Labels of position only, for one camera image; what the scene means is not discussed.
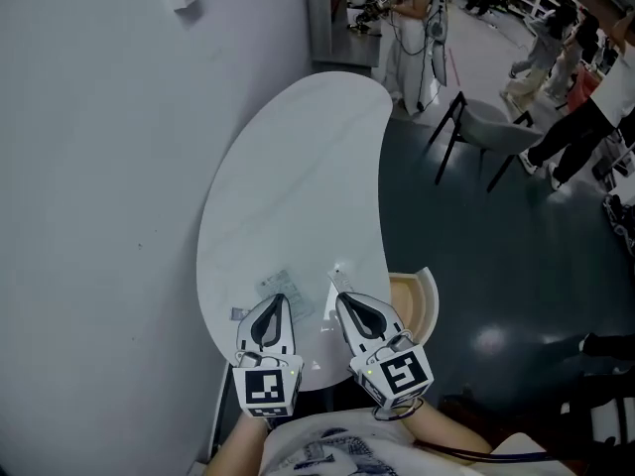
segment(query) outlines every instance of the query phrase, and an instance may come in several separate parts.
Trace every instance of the black cable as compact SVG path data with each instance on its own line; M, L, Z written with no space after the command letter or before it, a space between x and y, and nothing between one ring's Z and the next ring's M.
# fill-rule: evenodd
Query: black cable
M430 105L435 101L435 99L439 95L439 92L441 91L441 88L438 88L437 89L437 93L435 94L435 96L425 106L421 103L421 92L422 92L422 89L424 87L424 77L425 77L425 74L426 74L426 55L425 55L425 51L426 51L426 49L428 48L428 45L429 45L429 43L428 43L428 27L432 23L433 17L436 16L437 14L440 14L443 11L443 8L444 8L444 6L441 5L439 7L439 9L437 9L437 12L435 12L435 14L433 14L432 16L427 18L426 26L424 27L424 46L420 50L418 50L416 53L413 53L413 54L410 53L406 49L406 47L404 46L403 41L401 40L401 38L399 37L399 34L397 33L397 27L395 26L395 15L394 14L390 15L390 26L393 27L393 32L395 34L395 39L399 43L399 46L401 47L402 51L406 55L408 55L409 57L416 57L417 55L420 55L421 53L424 53L424 57L423 57L423 61L422 61L421 80L419 82L419 96L417 97L417 109L420 109L420 106L421 106L421 108L422 108L420 110L421 113L423 113L424 111L426 111L426 109L428 109L430 107Z
M415 442L415 445L428 448L434 451L438 451L439 453L451 455L456 458L461 458L463 460L468 460L470 462L485 462L485 463L498 463L498 464L549 462L549 461L563 461L563 460L593 461L593 460L597 460L597 455L600 454L599 451L593 451L589 453L588 449L586 449L584 453L580 453L580 452L547 453L545 451L539 451L534 453L494 455L491 453L485 454L485 453L479 453L477 451L450 448L447 446L439 446L438 444L433 444L431 442L424 442L419 440Z

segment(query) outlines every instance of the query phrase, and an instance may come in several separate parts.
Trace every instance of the woman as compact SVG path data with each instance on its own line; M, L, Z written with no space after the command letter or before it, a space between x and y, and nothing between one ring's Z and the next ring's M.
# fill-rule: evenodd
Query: woman
M433 76L428 49L433 40L426 34L432 0L398 0L391 6L390 23L395 42L388 55L384 86L393 98L403 99L409 115L424 111L439 90Z
M569 26L575 21L577 10L572 3L564 2L555 13L535 20L529 27L536 34L536 42L527 59L512 65L512 78L501 91L505 100L511 101L521 110L534 100L536 93L547 77L561 51ZM530 69L524 79L516 79L516 74Z
M270 434L261 418L243 415L205 476L571 475L558 462L462 467L465 462L415 447L416 441L484 454L492 451L480 435L426 403L401 421L377 421L370 410L355 410L296 419ZM524 434L512 436L496 451L506 450L543 451Z
M569 80L582 58L582 53L597 50L599 22L587 11L584 11L584 16L581 25L565 41L563 53L558 57L552 76L545 86L545 93L555 100L561 100L567 94Z

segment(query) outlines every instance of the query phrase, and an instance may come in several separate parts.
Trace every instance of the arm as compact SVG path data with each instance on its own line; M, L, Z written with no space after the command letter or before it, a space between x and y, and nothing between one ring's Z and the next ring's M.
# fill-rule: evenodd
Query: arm
M615 26L608 35L610 40L617 45L623 55L624 53L626 53L626 45L624 44L624 42L626 41L626 31L633 22L633 18L635 18L635 11L629 12L625 18L622 18L617 23L615 23Z
M258 476L266 438L267 424L243 413L209 462L205 476Z
M417 439L439 446L491 453L492 447L476 432L443 415L424 403L412 416L402 419L404 426Z
M409 18L424 20L426 19L429 5L430 0L414 0L412 7L407 4L397 4L392 7L392 10Z

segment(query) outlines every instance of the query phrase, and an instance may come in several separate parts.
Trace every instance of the cable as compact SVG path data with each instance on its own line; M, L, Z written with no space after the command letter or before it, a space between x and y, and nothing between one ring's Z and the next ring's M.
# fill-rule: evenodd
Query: cable
M428 49L428 46L430 45L429 37L428 37L428 27L431 25L431 23L433 21L433 18L436 15L440 15L443 12L444 8L445 8L445 11L446 11L446 9L447 9L447 3L446 2L443 2L442 5L439 6L437 11L433 15L431 15L431 16L429 16L427 18L426 25L424 26L424 46L420 50L418 50L416 53L410 53L406 49L406 47L404 46L403 41L401 40L401 38L399 37L399 34L397 33L397 27L395 26L394 11L390 15L390 26L393 27L393 32L395 34L395 40L399 43L399 46L401 47L401 50L406 55L408 55L409 57L416 57L416 56L420 55L421 53L424 53L424 57L422 59L421 80L419 82L419 95L417 97L417 109L420 109L421 113L423 113L424 111L426 111L426 109L428 109L430 107L430 105L435 101L435 99L439 95L439 92L441 91L441 88L439 87L437 89L437 93L435 94L435 96L425 106L421 103L421 92L422 92L423 87L424 87L424 78L425 78L425 75L426 75L426 54L425 54L425 51Z

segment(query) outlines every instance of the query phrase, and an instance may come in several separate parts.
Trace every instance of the wire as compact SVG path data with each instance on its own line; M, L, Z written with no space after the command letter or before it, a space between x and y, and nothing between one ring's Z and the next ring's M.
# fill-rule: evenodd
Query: wire
M418 55L420 55L421 53L424 53L424 57L422 59L422 70L421 70L421 80L419 82L419 95L417 97L417 109L420 108L421 106L421 110L420 112L423 113L424 111L426 111L430 105L435 101L435 99L437 98L437 95L439 95L439 92L441 91L441 88L438 87L437 88L437 93L435 94L435 96L432 98L432 100L426 104L425 106L421 103L421 92L424 88L424 78L426 75L426 54L425 51L428 49L428 46L430 45L429 43L429 37L428 37L428 27L431 25L433 18L437 15L437 14L441 14L443 12L445 8L445 11L447 12L447 3L443 2L442 5L439 6L439 8L437 9L437 11L432 15L429 16L426 19L426 25L424 26L424 46L418 50L416 53L410 53L406 47L404 46L403 41L401 40L401 38L399 37L399 34L397 33L397 27L395 26L395 15L394 15L394 11L391 13L390 15L390 26L393 27L393 32L395 34L395 39L397 40L397 42L399 43L399 46L401 47L401 50L408 55L409 57L416 57Z
M417 411L417 409L420 408L423 404L424 404L424 400L419 397L416 397L405 413L396 414L394 416L384 416L384 417L379 416L378 413L380 411L386 411L386 410L382 410L379 406L377 406L373 410L373 417L377 419L377 421L397 421L398 419L406 419L407 417L411 417Z

